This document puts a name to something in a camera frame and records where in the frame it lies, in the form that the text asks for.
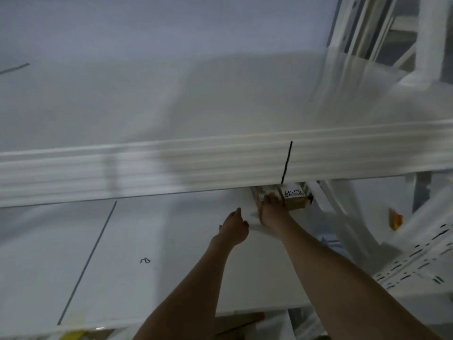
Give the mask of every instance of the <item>person's right hand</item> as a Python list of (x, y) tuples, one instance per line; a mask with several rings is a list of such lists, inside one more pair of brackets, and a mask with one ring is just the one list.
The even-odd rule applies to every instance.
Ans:
[(265, 195), (260, 219), (265, 226), (272, 230), (277, 230), (281, 225), (291, 220), (292, 217), (275, 195)]

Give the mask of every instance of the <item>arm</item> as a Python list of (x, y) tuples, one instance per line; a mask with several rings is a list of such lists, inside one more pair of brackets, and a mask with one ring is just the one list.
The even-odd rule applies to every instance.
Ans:
[(241, 209), (230, 213), (207, 251), (173, 292), (146, 319), (134, 340), (210, 339), (226, 260), (249, 233)]
[(368, 274), (303, 230), (277, 199), (265, 198), (261, 217), (280, 236), (333, 339), (439, 339)]

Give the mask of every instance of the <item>wooden board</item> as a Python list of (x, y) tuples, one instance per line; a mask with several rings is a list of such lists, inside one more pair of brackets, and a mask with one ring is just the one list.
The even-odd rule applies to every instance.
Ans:
[[(62, 324), (143, 322), (238, 206), (251, 228), (257, 226), (250, 216), (256, 206), (246, 188), (119, 200)], [(228, 259), (218, 314), (307, 303), (280, 240), (251, 230)]]
[(113, 203), (0, 209), (0, 336), (57, 326)]

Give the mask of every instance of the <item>forearm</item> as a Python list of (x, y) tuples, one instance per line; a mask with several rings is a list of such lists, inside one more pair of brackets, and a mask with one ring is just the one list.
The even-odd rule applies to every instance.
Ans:
[(276, 229), (326, 330), (336, 339), (437, 338), (377, 282), (294, 220)]
[(148, 317), (134, 340), (212, 337), (223, 271), (231, 249), (217, 243), (214, 237), (200, 261)]

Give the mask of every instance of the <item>person's left hand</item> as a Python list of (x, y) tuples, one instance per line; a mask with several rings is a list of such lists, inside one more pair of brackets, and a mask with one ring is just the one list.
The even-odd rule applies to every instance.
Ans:
[(231, 248), (243, 242), (249, 235), (249, 223), (242, 219), (241, 208), (230, 213), (219, 227), (218, 239)]

